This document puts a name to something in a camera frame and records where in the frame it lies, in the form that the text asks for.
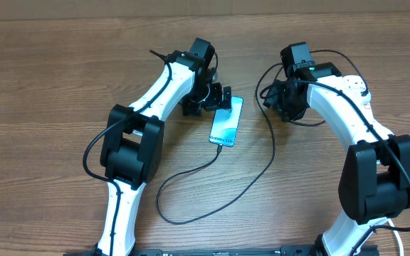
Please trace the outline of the smartphone with blue screen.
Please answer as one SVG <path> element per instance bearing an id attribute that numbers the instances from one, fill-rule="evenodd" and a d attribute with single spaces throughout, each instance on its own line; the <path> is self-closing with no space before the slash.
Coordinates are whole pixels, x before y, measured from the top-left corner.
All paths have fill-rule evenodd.
<path id="1" fill-rule="evenodd" d="M 243 98 L 233 96 L 229 110 L 216 110 L 209 135 L 210 143 L 227 147 L 235 145 L 242 109 Z"/>

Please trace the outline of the white power strip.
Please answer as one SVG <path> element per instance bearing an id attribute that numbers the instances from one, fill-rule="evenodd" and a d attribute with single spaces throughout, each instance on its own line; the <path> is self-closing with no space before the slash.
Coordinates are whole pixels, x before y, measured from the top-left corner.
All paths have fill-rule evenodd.
<path id="1" fill-rule="evenodd" d="M 371 110 L 371 93 L 365 96 L 362 93 L 366 91 L 366 85 L 358 75 L 346 75 L 342 77 L 343 85 L 341 89 L 359 108 Z"/>

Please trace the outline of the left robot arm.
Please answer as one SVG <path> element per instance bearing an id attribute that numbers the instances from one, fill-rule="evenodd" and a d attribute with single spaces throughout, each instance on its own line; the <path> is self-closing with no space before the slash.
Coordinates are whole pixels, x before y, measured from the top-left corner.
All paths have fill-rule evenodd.
<path id="1" fill-rule="evenodd" d="M 227 110 L 231 88 L 216 82 L 210 66 L 216 51 L 196 38 L 188 51 L 161 55 L 164 69 L 137 101 L 115 105 L 106 128 L 100 164 L 105 169 L 108 204 L 105 227 L 92 255 L 129 255 L 135 247 L 135 223 L 145 186 L 154 178 L 162 158 L 165 122 L 177 105 L 185 116 Z"/>

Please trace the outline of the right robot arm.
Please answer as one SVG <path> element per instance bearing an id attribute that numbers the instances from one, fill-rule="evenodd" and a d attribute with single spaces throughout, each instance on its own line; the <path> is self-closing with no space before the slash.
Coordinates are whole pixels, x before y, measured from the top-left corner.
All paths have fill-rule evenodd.
<path id="1" fill-rule="evenodd" d="M 284 80 L 274 80 L 259 98 L 284 122 L 300 124 L 315 110 L 341 142 L 345 162 L 338 185 L 342 210 L 311 245 L 285 245 L 299 255 L 377 255 L 366 241 L 378 230 L 395 236 L 394 224 L 410 208 L 410 136 L 395 135 L 373 115 L 371 93 L 360 71 L 343 75 L 332 63 L 318 63 L 304 42 L 280 52 Z"/>

